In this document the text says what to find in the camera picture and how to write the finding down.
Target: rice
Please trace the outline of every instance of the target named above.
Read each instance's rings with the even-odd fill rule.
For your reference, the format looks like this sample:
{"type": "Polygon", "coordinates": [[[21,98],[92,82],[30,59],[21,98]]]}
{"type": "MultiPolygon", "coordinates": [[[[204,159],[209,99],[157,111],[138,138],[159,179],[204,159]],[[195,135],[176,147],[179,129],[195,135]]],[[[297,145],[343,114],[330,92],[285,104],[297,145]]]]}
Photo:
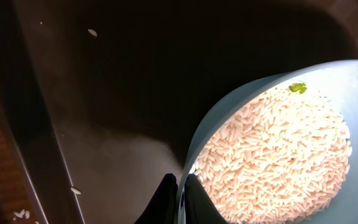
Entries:
{"type": "Polygon", "coordinates": [[[318,92],[276,86],[231,116],[191,172],[229,223],[285,223],[329,206],[352,154],[343,116],[318,92]]]}
{"type": "Polygon", "coordinates": [[[25,211],[25,219],[29,219],[30,218],[30,212],[29,211],[25,211]]]}
{"type": "Polygon", "coordinates": [[[74,192],[74,194],[81,194],[80,190],[78,190],[77,188],[75,187],[71,187],[71,191],[74,192]]]}
{"type": "Polygon", "coordinates": [[[19,217],[19,218],[23,218],[23,215],[24,215],[24,213],[23,213],[23,215],[21,215],[21,214],[20,214],[19,212],[17,212],[17,211],[13,212],[13,214],[14,214],[15,216],[19,217]]]}
{"type": "Polygon", "coordinates": [[[88,29],[88,32],[89,32],[92,36],[98,37],[98,33],[97,33],[95,30],[93,30],[93,29],[88,29]]]}

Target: bowl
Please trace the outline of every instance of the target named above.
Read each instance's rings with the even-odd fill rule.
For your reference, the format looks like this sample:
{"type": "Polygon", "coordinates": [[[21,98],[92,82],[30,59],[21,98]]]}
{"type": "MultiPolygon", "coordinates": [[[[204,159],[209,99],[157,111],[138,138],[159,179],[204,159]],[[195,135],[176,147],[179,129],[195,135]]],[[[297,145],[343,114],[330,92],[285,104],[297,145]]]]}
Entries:
{"type": "MultiPolygon", "coordinates": [[[[273,75],[240,86],[219,100],[197,127],[188,150],[183,176],[179,184],[177,201],[192,165],[211,136],[238,109],[264,91],[288,82],[299,80],[308,89],[318,89],[344,115],[351,132],[353,147],[349,163],[352,168],[338,195],[329,208],[302,223],[358,223],[358,60],[343,60],[314,65],[295,72],[273,75]]],[[[185,223],[185,207],[178,209],[178,223],[185,223]]]]}

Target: green leaf fragment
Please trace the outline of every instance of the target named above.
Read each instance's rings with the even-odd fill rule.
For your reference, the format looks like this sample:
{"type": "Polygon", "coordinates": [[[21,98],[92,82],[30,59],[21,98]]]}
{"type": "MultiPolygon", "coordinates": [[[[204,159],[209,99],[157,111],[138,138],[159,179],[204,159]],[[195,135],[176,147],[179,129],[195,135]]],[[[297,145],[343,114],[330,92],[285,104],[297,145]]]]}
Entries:
{"type": "Polygon", "coordinates": [[[294,83],[288,87],[292,92],[299,91],[299,94],[303,94],[308,88],[304,83],[294,83]]]}
{"type": "Polygon", "coordinates": [[[300,90],[302,88],[302,84],[301,83],[294,83],[292,85],[290,85],[288,88],[292,91],[292,92],[296,92],[298,90],[300,90]]]}
{"type": "Polygon", "coordinates": [[[307,87],[302,87],[301,90],[299,91],[299,94],[303,94],[308,88],[307,87]]]}

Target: white rice grain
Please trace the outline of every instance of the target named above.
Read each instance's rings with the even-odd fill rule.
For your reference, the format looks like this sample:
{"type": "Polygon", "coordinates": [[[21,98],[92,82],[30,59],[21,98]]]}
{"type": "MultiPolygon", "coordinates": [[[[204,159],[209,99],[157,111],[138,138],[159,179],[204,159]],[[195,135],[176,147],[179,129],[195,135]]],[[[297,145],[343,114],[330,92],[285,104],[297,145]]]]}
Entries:
{"type": "Polygon", "coordinates": [[[71,187],[71,191],[74,192],[74,194],[81,194],[80,190],[76,189],[75,187],[71,187]]]}
{"type": "Polygon", "coordinates": [[[98,37],[98,33],[97,33],[95,30],[93,30],[93,29],[88,29],[88,32],[89,32],[92,36],[98,37]]]}
{"type": "Polygon", "coordinates": [[[25,209],[22,209],[21,211],[20,211],[20,216],[23,216],[25,214],[25,209]]]}
{"type": "Polygon", "coordinates": [[[346,166],[346,169],[345,169],[345,174],[347,174],[348,172],[349,172],[349,169],[351,168],[351,165],[350,164],[348,164],[347,166],[346,166]]]}
{"type": "Polygon", "coordinates": [[[18,218],[23,218],[24,213],[21,215],[19,212],[13,212],[13,214],[18,218]]]}

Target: green debris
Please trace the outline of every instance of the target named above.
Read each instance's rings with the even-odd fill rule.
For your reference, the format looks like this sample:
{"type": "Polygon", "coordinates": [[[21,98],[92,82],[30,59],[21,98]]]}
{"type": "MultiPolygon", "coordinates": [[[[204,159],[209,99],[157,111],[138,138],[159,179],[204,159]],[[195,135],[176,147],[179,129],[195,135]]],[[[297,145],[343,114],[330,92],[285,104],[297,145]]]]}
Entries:
{"type": "Polygon", "coordinates": [[[294,83],[288,87],[292,92],[299,91],[299,94],[303,94],[308,88],[304,83],[294,83]]]}

